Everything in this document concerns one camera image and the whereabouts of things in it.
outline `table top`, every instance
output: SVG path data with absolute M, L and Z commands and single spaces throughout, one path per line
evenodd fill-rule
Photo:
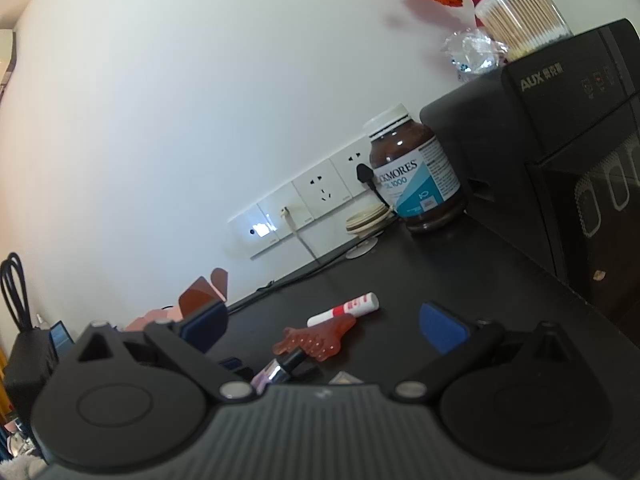
M 367 292 L 376 293 L 380 310 L 358 319 L 342 351 L 319 365 L 315 382 L 344 370 L 388 389 L 437 358 L 418 326 L 427 300 L 469 320 L 495 319 L 508 330 L 533 330 L 540 320 L 554 320 L 613 406 L 612 433 L 596 462 L 619 478 L 640 471 L 640 350 L 592 306 L 467 216 L 428 235 L 390 227 L 364 256 L 340 261 L 230 316 L 209 356 L 238 357 L 258 371 L 273 358 L 271 347 L 284 327 L 302 328 L 310 316 Z

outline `nasal inhaler stick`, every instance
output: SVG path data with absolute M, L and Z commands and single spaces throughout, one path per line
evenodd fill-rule
M 353 317 L 364 316 L 369 312 L 377 310 L 379 306 L 377 296 L 373 292 L 370 292 L 364 296 L 359 296 L 355 300 L 347 301 L 345 304 L 333 307 L 331 310 L 327 310 L 322 314 L 310 317 L 306 320 L 306 325 L 314 326 L 332 317 L 340 316 L 341 314 L 351 314 Z

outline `brown bottle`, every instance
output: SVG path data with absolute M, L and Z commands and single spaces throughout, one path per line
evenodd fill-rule
M 464 211 L 465 195 L 442 146 L 404 105 L 368 121 L 364 131 L 382 193 L 409 231 L 437 229 Z

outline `coiled black cable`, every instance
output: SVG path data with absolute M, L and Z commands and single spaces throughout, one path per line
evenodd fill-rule
M 19 292 L 15 286 L 14 271 L 18 276 Z M 20 332 L 33 330 L 24 271 L 22 270 L 20 256 L 16 253 L 10 253 L 6 260 L 0 264 L 0 290 L 2 291 L 4 303 L 18 330 Z

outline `blue pad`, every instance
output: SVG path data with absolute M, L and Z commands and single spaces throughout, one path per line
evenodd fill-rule
M 431 303 L 420 307 L 419 319 L 422 335 L 441 354 L 450 352 L 471 336 L 467 326 Z
M 185 319 L 181 322 L 183 325 L 180 327 L 178 336 L 204 353 L 226 332 L 228 313 L 222 301 L 209 308 L 202 308 L 200 311 L 202 313 L 194 316 L 193 319 Z

